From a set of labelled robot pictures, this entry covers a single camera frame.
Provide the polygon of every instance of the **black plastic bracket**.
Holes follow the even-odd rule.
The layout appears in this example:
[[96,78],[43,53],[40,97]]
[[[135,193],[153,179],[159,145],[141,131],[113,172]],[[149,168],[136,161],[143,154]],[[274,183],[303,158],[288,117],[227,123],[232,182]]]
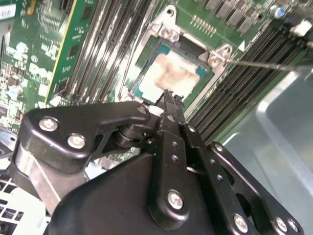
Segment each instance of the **black plastic bracket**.
[[[58,123],[49,132],[39,126],[40,120],[51,118]],[[20,128],[20,143],[26,151],[63,173],[78,173],[89,162],[94,151],[95,136],[104,134],[105,145],[120,125],[144,124],[150,118],[147,109],[137,102],[107,103],[32,110]],[[67,139],[77,133],[85,139],[81,149],[71,147]]]
[[[246,217],[217,156],[206,151],[200,134],[194,127],[182,125],[181,132],[186,141],[187,155],[194,157],[203,195],[216,231],[221,234],[259,234]],[[234,220],[236,215],[244,219],[246,228],[239,230]]]
[[[235,159],[232,154],[217,142],[212,142],[207,151],[210,157],[217,157],[228,174],[232,189],[241,202],[245,213],[251,216],[260,234],[302,235],[303,229],[296,219]],[[284,221],[287,231],[277,224]],[[295,231],[290,221],[297,227]]]
[[[51,211],[56,208],[56,214],[52,217],[51,231],[98,234],[94,228],[102,231],[105,223],[104,229],[121,234],[125,231],[123,227],[116,227],[111,221],[120,219],[131,220],[133,224],[125,227],[131,227],[132,231],[140,230],[136,227],[145,221],[144,234],[163,234],[164,230],[187,234],[195,227],[199,234],[208,231],[208,234],[221,235],[304,234],[290,213],[221,144],[213,142],[205,147],[198,131],[185,122],[181,100],[165,91],[164,112],[160,117],[151,115],[136,102],[58,107],[30,111],[24,116],[16,148],[17,166],[23,168],[25,174],[31,173],[30,180],[36,190],[38,185],[47,182],[46,177],[39,180],[36,174],[39,171],[34,171],[33,165],[32,171],[28,171],[33,158],[44,163],[46,172],[53,172],[49,175],[53,181],[49,182],[55,183],[58,179],[82,176],[90,159],[101,154],[141,148],[139,156],[120,164],[107,175],[72,188],[69,184],[61,185],[60,195],[67,196],[59,206],[52,203]],[[51,132],[43,130],[39,126],[43,118],[53,119],[58,128]],[[68,144],[67,139],[73,133],[85,139],[81,149]],[[97,135],[104,137],[95,150]],[[27,158],[29,163],[23,165]],[[118,185],[120,180],[125,181],[123,187]],[[115,201],[112,191],[118,194],[114,205],[116,218],[106,212]],[[46,196],[45,202],[49,202],[51,197],[45,190],[41,190],[41,198],[42,195]],[[93,214],[108,221],[93,219]],[[141,220],[136,221],[136,214]],[[287,221],[292,221],[298,232]]]
[[181,106],[164,92],[164,113],[157,125],[155,141],[147,152],[154,154],[149,211],[154,221],[166,230],[179,228],[188,219],[188,191],[184,141],[180,138],[176,109]]

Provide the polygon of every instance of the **motherboard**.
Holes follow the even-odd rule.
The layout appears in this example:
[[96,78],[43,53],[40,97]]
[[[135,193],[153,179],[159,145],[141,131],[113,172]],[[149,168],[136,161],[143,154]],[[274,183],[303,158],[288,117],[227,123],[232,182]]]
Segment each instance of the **motherboard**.
[[228,60],[294,65],[313,46],[306,0],[20,2],[0,4],[0,126],[14,133],[32,109],[170,90],[209,142],[284,75]]

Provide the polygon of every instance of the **ram slot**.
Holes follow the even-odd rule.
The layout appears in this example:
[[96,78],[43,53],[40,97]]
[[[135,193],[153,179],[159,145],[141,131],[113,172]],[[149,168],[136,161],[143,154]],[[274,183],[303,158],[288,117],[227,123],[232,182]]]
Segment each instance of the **ram slot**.
[[[114,11],[110,11],[108,21],[110,23],[105,23],[101,28],[100,34],[97,38],[97,42],[95,47],[92,49],[91,59],[89,60],[87,67],[84,71],[82,82],[78,86],[77,94],[79,94],[80,98],[86,96],[86,94],[90,91],[89,81],[93,81],[95,78],[92,76],[92,70],[97,69],[97,60],[99,57],[99,53],[105,49],[103,56],[101,57],[101,61],[106,61],[106,57],[108,53],[112,51],[112,41],[114,41],[114,35],[116,31],[119,31],[119,27],[121,22],[124,22],[125,12],[128,12],[128,6],[131,4],[131,1],[128,1],[127,4],[122,4],[121,1],[114,1]],[[109,28],[113,24],[113,29],[111,36],[108,38],[108,41],[104,43],[106,36],[108,36]]]
[[[136,32],[139,29],[140,24],[143,21],[143,18],[145,16],[146,11],[148,10],[150,3],[151,3],[151,0],[143,1],[141,3],[140,9],[139,9],[140,14],[138,14],[137,18],[133,20],[132,25],[129,30],[130,32]],[[114,76],[117,70],[119,69],[120,63],[122,62],[122,59],[125,57],[128,49],[130,48],[130,45],[133,43],[133,40],[134,40],[134,35],[129,34],[126,40],[122,43],[122,46],[120,47],[117,53],[116,62],[114,66],[112,66],[111,69],[109,70],[108,75],[106,77],[106,81],[103,84],[102,89],[100,90],[100,94],[97,96],[99,97],[98,101],[104,101],[104,99],[106,98],[108,91],[112,85]]]
[[[289,55],[288,60],[286,60],[286,64],[291,62],[293,58],[299,53],[299,51],[295,51]],[[254,99],[262,90],[268,86],[278,75],[280,71],[272,72],[268,79],[264,82],[261,81],[255,85],[256,89],[251,91],[251,94],[248,94],[250,99]],[[229,125],[229,120],[234,120],[249,104],[249,102],[242,100],[239,104],[234,106],[232,109],[229,109],[228,112],[222,116],[219,116],[219,120],[221,121],[214,121],[211,123],[210,129],[208,129],[209,135],[204,137],[205,144],[209,144],[214,138]]]
[[125,32],[127,31],[127,25],[129,24],[129,20],[133,15],[134,9],[136,4],[134,1],[129,1],[126,5],[126,9],[121,16],[122,20],[116,26],[116,30],[114,31],[113,36],[110,38],[108,42],[108,47],[104,52],[102,57],[102,61],[99,64],[98,69],[95,71],[95,75],[91,74],[93,82],[87,87],[84,97],[87,100],[90,100],[92,96],[95,95],[96,90],[99,87],[100,81],[102,80],[103,74],[105,69],[107,68],[108,64],[114,61],[115,51],[119,47],[120,40],[123,40],[126,35]]
[[[304,43],[288,37],[288,30],[278,30],[270,24],[242,60],[264,63],[290,63],[302,50]],[[191,118],[205,143],[212,141],[280,71],[257,67],[234,66],[213,94]]]
[[[277,34],[278,32],[274,31],[273,29],[269,28],[267,29],[255,42],[254,45],[260,43],[260,47],[264,49],[268,42]],[[258,47],[252,46],[242,57],[242,60],[246,61],[254,61],[255,58],[261,53],[262,50],[259,50]],[[219,94],[222,94],[225,92],[226,87],[230,87],[232,84],[234,84],[237,79],[240,78],[240,75],[244,72],[244,69],[246,69],[246,66],[234,66],[233,69],[229,72],[230,75],[226,76],[223,80],[223,87],[220,87],[219,89],[214,92],[208,102],[204,103],[201,108],[199,109],[196,116],[193,117],[193,123],[194,125],[198,125],[199,122],[202,120],[202,113],[205,113],[205,110],[208,109],[208,106],[214,105],[212,102],[218,102],[220,96]]]
[[[282,48],[282,51],[290,51],[292,48],[292,45],[285,45]],[[283,55],[281,53],[276,54],[274,58],[269,60],[269,63],[276,61],[278,63],[285,63],[286,60],[281,61],[281,57]],[[222,103],[218,109],[212,110],[212,113],[215,115],[212,115],[210,119],[207,119],[206,121],[203,120],[203,123],[205,125],[202,126],[202,137],[204,139],[209,139],[209,137],[212,135],[212,130],[214,129],[215,125],[213,124],[215,120],[220,118],[225,118],[225,116],[228,115],[229,112],[232,112],[232,109],[228,110],[226,107],[233,107],[235,104],[239,103],[241,100],[247,99],[247,94],[250,92],[250,90],[253,90],[255,86],[259,83],[264,82],[264,80],[268,79],[269,75],[271,73],[274,73],[274,70],[270,69],[261,69],[261,68],[252,68],[252,70],[255,71],[256,75],[253,76],[252,79],[248,80],[244,79],[242,82],[240,82],[238,85],[236,85],[232,90],[234,91],[234,95],[231,96],[231,99],[228,102]]]
[[[273,54],[275,51],[277,51],[277,49],[279,49],[279,46],[284,42],[284,39],[282,38],[282,36],[279,35],[278,39],[274,39],[272,41],[270,41],[271,47],[269,47],[269,50],[263,51],[264,53],[261,53],[261,55],[259,54],[256,57],[256,61],[259,62],[278,62],[278,60],[268,60],[268,57]],[[231,93],[225,93],[223,94],[222,97],[225,97],[225,99],[219,99],[218,107],[214,107],[214,108],[210,108],[210,110],[212,110],[212,115],[207,116],[206,118],[202,119],[202,125],[199,125],[198,130],[201,132],[204,132],[205,130],[207,130],[207,127],[209,126],[211,120],[215,119],[216,116],[218,115],[218,113],[223,110],[224,106],[228,105],[229,101],[232,100],[233,98],[233,94],[238,94],[239,92],[239,87],[242,87],[244,85],[247,85],[248,82],[251,79],[256,80],[257,78],[262,78],[262,76],[260,76],[259,74],[256,76],[253,76],[253,74],[255,74],[257,71],[261,72],[261,71],[266,71],[267,69],[260,69],[257,67],[247,67],[245,66],[245,69],[243,71],[243,73],[241,73],[242,77],[240,81],[237,81],[236,83],[233,83],[230,87],[231,87]]]
[[67,93],[76,92],[78,80],[80,80],[80,83],[83,83],[82,74],[84,74],[84,71],[90,64],[92,52],[95,49],[97,38],[99,37],[99,34],[101,32],[100,27],[105,28],[106,25],[110,24],[111,20],[109,17],[109,13],[112,11],[116,11],[118,4],[119,1],[114,0],[98,1],[95,13],[92,17],[89,30],[86,34],[86,38],[75,64],[72,76],[67,82]]

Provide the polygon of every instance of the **silver metal panel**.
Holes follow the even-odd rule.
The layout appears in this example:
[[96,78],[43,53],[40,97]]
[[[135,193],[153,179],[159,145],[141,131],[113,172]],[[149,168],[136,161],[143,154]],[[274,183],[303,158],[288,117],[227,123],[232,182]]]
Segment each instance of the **silver metal panel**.
[[290,72],[221,142],[311,234],[313,77]]

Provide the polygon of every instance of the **dimm slot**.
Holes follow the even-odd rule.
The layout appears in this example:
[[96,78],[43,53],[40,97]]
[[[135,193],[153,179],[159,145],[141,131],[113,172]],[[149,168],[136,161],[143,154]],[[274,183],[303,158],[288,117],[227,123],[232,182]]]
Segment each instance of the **dimm slot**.
[[[109,21],[107,21],[107,16],[111,10],[111,5],[113,5],[113,3],[118,3],[119,1],[112,1],[112,0],[99,0],[99,2],[96,5],[96,10],[94,12],[94,15],[92,17],[92,20],[90,22],[90,27],[89,30],[86,34],[86,38],[84,40],[82,49],[80,51],[80,54],[78,56],[77,62],[75,64],[75,68],[73,70],[72,76],[70,77],[70,79],[67,82],[67,91],[71,92],[73,85],[75,84],[75,82],[77,81],[78,75],[80,74],[80,71],[84,71],[88,65],[88,62],[90,61],[90,57],[92,54],[92,51],[88,51],[87,48],[90,44],[90,42],[92,41],[92,46],[90,46],[90,48],[95,48],[95,44],[97,42],[97,37],[100,34],[100,30],[97,28],[97,23],[98,21],[102,21],[106,24],[109,23]],[[107,7],[107,10],[104,11],[102,17],[99,19],[99,15],[102,11],[103,8],[106,8],[106,4],[109,4],[109,6]]]
[[[285,59],[283,61],[283,63],[288,63],[292,58],[294,58],[294,56],[288,56],[287,59]],[[238,107],[236,107],[236,109],[232,109],[232,107],[236,104],[243,104],[243,103],[247,103],[247,100],[249,99],[249,94],[255,90],[255,88],[258,88],[259,86],[262,85],[262,83],[265,83],[267,80],[271,80],[270,78],[275,78],[275,76],[273,76],[273,74],[276,73],[276,71],[274,70],[269,70],[269,69],[259,69],[259,74],[258,76],[251,80],[250,83],[247,84],[247,86],[243,87],[240,89],[240,91],[237,91],[237,95],[233,96],[231,101],[228,102],[227,104],[225,104],[222,108],[216,110],[215,112],[217,112],[217,114],[211,118],[208,122],[205,122],[206,125],[205,127],[202,129],[201,131],[201,136],[205,139],[205,140],[210,140],[210,137],[212,136],[212,132],[215,129],[215,126],[217,125],[216,123],[214,124],[214,122],[219,123],[218,120],[225,120],[226,116],[229,115],[229,113],[232,113],[232,111],[238,109]]]
[[[293,42],[275,27],[269,26],[242,59],[290,63],[302,51],[301,46],[296,46],[297,41]],[[191,118],[191,124],[198,129],[205,143],[212,141],[280,73],[269,69],[234,66]]]
[[[139,11],[141,14],[139,14],[138,17],[136,19],[134,19],[133,24],[132,24],[131,29],[130,29],[130,32],[136,32],[137,29],[140,27],[140,24],[143,20],[145,12],[148,10],[150,3],[151,3],[151,0],[142,2],[141,6],[140,6],[140,11]],[[105,97],[106,97],[106,95],[107,95],[107,93],[111,87],[111,84],[113,82],[114,75],[116,74],[117,69],[119,68],[122,59],[124,58],[124,56],[127,53],[127,48],[132,44],[133,39],[134,39],[134,36],[132,34],[128,35],[128,38],[125,40],[125,42],[121,46],[121,48],[117,54],[116,63],[110,69],[110,71],[107,75],[107,80],[106,80],[105,84],[102,86],[100,95],[98,96],[99,101],[103,101],[105,99]]]
[[[280,43],[282,43],[282,40],[283,40],[282,38],[280,40],[276,40],[276,42],[274,42],[273,45],[275,45],[275,46],[279,45]],[[272,47],[272,49],[270,50],[270,53],[273,53],[273,50],[276,50],[276,49],[277,49],[277,47]],[[261,58],[255,58],[255,59],[258,61],[265,61],[268,57],[268,54],[269,53],[258,55]],[[256,71],[259,71],[259,68],[246,67],[245,70],[243,71],[243,73],[241,74],[241,76],[242,76],[241,81],[231,84],[231,86],[234,86],[231,93],[225,93],[225,94],[221,95],[221,98],[219,98],[215,102],[215,104],[221,103],[221,104],[224,104],[224,106],[226,106],[228,101],[232,99],[233,94],[236,94],[242,86],[244,86],[246,83],[248,83],[250,81],[250,79],[252,79],[252,78],[255,79],[255,77],[253,77],[253,73],[255,73]],[[215,108],[213,108],[213,107],[210,108],[212,113],[215,113],[217,110],[221,110],[223,108],[223,107],[215,107]],[[214,119],[215,116],[213,116],[213,117],[210,116],[210,117],[204,118],[202,120],[203,125],[205,125],[208,122],[208,118]],[[200,131],[200,130],[205,129],[205,128],[207,128],[207,126],[203,127],[203,126],[199,125],[198,130]]]
[[[267,42],[271,40],[277,32],[274,32],[273,30],[266,30],[257,40],[257,43],[261,42],[260,47],[264,48],[267,45]],[[258,47],[252,47],[249,49],[246,54],[243,56],[243,60],[247,61],[254,61],[254,59],[258,56],[259,53],[261,53],[262,50],[258,50]],[[230,75],[226,76],[225,79],[223,80],[223,85],[220,86],[219,89],[217,89],[209,98],[208,102],[204,103],[202,107],[200,108],[200,111],[197,115],[195,115],[192,120],[194,125],[198,125],[199,122],[202,120],[201,114],[205,113],[205,110],[208,109],[211,104],[211,102],[218,102],[219,101],[219,94],[222,92],[226,92],[227,87],[231,87],[232,84],[234,84],[237,79],[240,77],[240,75],[244,72],[244,69],[246,67],[244,66],[234,66],[233,69],[229,72]]]
[[[282,44],[285,40],[280,38],[280,40],[277,40],[276,43],[274,43],[274,46],[276,45],[279,45],[279,44]],[[270,55],[273,55],[275,54],[274,52],[276,50],[270,50],[271,51],[271,54]],[[268,60],[268,55],[269,53],[266,53],[265,55],[263,55],[261,57],[261,60],[262,61],[267,61],[268,63],[271,63],[273,61],[275,62],[278,62],[279,60],[277,60],[277,58],[274,58],[274,59],[271,59],[271,60]],[[231,94],[227,93],[227,94],[224,94],[226,97],[229,97],[230,100],[233,99],[233,96],[235,94],[237,94],[237,97],[242,97],[242,99],[244,98],[242,94],[240,94],[240,90],[242,89],[242,87],[244,87],[244,89],[246,89],[247,86],[252,86],[251,84],[248,84],[252,79],[254,81],[257,81],[257,79],[260,79],[262,78],[262,72],[264,71],[268,71],[267,69],[260,69],[260,68],[252,68],[252,67],[246,67],[245,69],[245,74],[243,75],[241,81],[239,81],[238,83],[234,84],[232,87],[231,87]],[[256,72],[259,72],[259,74],[257,74],[256,76],[253,76],[252,73],[256,73]],[[226,100],[222,100],[222,101],[219,101],[219,104],[223,104],[223,106],[226,106],[228,104],[228,102]],[[212,110],[212,113],[216,113],[216,115],[218,114],[218,112],[220,110],[222,110],[223,107],[219,106],[217,107],[215,110]],[[208,126],[208,123],[210,122],[209,119],[214,119],[216,117],[216,115],[214,116],[210,116],[210,117],[207,117],[205,119],[202,120],[202,125],[200,125],[198,127],[198,130],[200,132],[204,131],[205,129],[207,129],[207,126]]]
[[[291,54],[290,55],[290,60],[289,62],[292,61],[292,59],[297,55],[297,53]],[[278,76],[278,74],[280,73],[280,71],[277,71],[275,73],[273,73],[271,75],[271,77],[269,77],[266,82],[264,82],[261,85],[257,85],[257,89],[253,91],[253,94],[250,97],[250,100],[256,98],[256,96],[262,92],[262,90],[268,86],[271,81],[276,78]],[[224,117],[224,119],[222,119],[222,121],[216,122],[216,123],[212,123],[210,125],[210,130],[208,130],[210,132],[210,135],[206,137],[205,139],[205,144],[209,144],[211,141],[214,140],[214,138],[224,129],[229,125],[229,120],[234,120],[237,115],[239,115],[245,108],[246,106],[249,104],[249,101],[242,101],[240,104],[238,104],[235,108],[229,107],[231,109],[231,112],[228,112],[228,115],[226,117]]]
[[110,38],[110,41],[108,42],[108,49],[104,53],[103,60],[100,64],[100,68],[98,69],[91,86],[87,88],[85,97],[93,96],[95,94],[99,86],[99,83],[102,79],[103,73],[111,59],[113,51],[115,50],[115,47],[119,41],[119,38],[122,37],[125,31],[125,27],[127,26],[127,23],[129,21],[129,18],[132,16],[133,11],[134,11],[134,2],[128,1],[126,5],[126,9],[123,15],[121,15],[122,20],[118,24],[115,25],[117,30],[114,31],[113,36]]
[[116,18],[116,23],[114,24],[113,33],[114,33],[114,30],[117,30],[117,26],[119,25],[119,23],[122,19],[123,12],[126,9],[125,5],[121,4],[120,0],[113,1],[113,5],[110,8],[112,10],[109,9],[109,15],[108,15],[107,19],[105,19],[105,23],[103,24],[103,26],[100,30],[100,33],[98,34],[98,37],[97,37],[97,40],[96,40],[94,47],[92,47],[91,58],[88,61],[86,69],[83,73],[81,83],[79,84],[78,89],[76,90],[76,93],[79,95],[83,95],[83,93],[85,92],[87,83],[90,79],[90,72],[91,72],[91,70],[92,70],[92,68],[96,62],[97,56],[100,52],[101,46],[102,46],[104,39],[105,39],[105,34],[109,30],[109,27],[110,27],[112,21],[114,20],[114,17],[116,15],[118,15],[118,17]]

